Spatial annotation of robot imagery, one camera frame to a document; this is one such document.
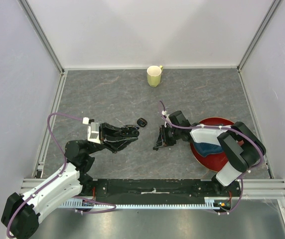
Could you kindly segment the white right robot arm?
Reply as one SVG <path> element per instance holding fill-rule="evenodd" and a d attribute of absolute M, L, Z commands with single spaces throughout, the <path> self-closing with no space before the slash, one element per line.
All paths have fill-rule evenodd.
<path fill-rule="evenodd" d="M 265 146 L 243 122 L 232 125 L 190 124 L 182 111 L 168 114 L 161 110 L 160 115 L 164 124 L 159 128 L 154 150 L 173 146 L 181 139 L 191 144 L 208 145 L 208 154 L 213 148 L 225 153 L 228 161 L 211 183 L 211 190 L 217 196 L 227 193 L 233 181 L 264 160 Z"/>

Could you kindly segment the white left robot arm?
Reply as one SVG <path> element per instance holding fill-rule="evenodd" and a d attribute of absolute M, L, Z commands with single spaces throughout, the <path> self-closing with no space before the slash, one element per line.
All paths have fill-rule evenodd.
<path fill-rule="evenodd" d="M 41 222 L 68 199 L 92 192 L 88 171 L 95 159 L 93 153 L 107 149 L 117 153 L 136 141 L 139 127 L 115 127 L 90 122 L 87 139 L 71 140 L 62 150 L 63 165 L 45 181 L 24 194 L 12 193 L 6 201 L 1 222 L 9 239 L 28 239 Z"/>

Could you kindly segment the black case with gold line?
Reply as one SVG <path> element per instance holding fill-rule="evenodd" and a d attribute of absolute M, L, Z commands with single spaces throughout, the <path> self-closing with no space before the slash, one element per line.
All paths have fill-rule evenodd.
<path fill-rule="evenodd" d="M 139 127 L 145 127 L 147 126 L 147 121 L 144 118 L 138 118 L 137 125 Z"/>

